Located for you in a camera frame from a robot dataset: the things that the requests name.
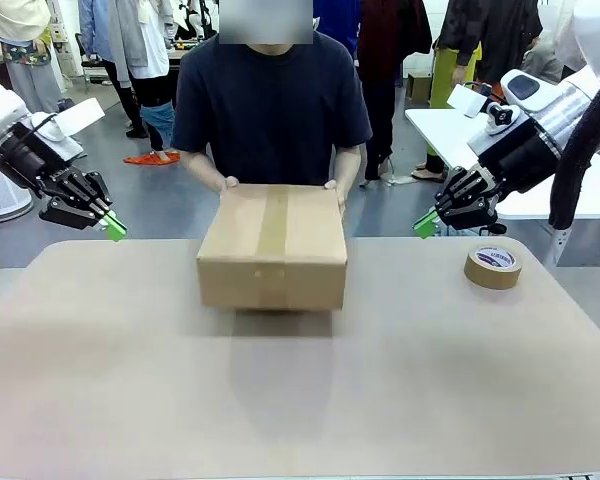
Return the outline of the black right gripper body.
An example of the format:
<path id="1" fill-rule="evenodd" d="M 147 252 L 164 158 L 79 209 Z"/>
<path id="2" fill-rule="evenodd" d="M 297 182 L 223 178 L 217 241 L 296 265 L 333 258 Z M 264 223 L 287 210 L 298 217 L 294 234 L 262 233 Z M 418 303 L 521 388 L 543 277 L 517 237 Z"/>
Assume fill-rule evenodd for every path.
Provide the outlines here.
<path id="1" fill-rule="evenodd" d="M 555 173 L 560 160 L 559 147 L 532 118 L 518 119 L 496 135 L 479 132 L 472 151 L 493 176 L 501 198 L 531 190 Z"/>

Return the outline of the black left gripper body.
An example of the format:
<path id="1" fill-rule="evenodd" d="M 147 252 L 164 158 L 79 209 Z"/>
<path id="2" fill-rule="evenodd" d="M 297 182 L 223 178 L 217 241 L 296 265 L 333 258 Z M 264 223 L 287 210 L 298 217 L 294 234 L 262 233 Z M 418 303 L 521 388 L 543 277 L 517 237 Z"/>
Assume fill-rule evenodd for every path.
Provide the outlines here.
<path id="1" fill-rule="evenodd" d="M 15 124 L 0 144 L 0 172 L 39 198 L 60 195 L 58 178 L 71 163 L 23 124 Z"/>

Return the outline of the person's left hand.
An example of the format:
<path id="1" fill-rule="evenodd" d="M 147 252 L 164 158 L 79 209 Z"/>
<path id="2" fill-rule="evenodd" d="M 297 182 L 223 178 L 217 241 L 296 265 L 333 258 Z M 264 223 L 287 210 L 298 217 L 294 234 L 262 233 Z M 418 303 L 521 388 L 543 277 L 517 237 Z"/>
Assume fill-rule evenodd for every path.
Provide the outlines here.
<path id="1" fill-rule="evenodd" d="M 343 218 L 346 211 L 348 191 L 343 186 L 341 186 L 336 179 L 331 179 L 328 182 L 326 182 L 324 188 L 326 190 L 332 191 L 336 196 L 340 217 Z"/>

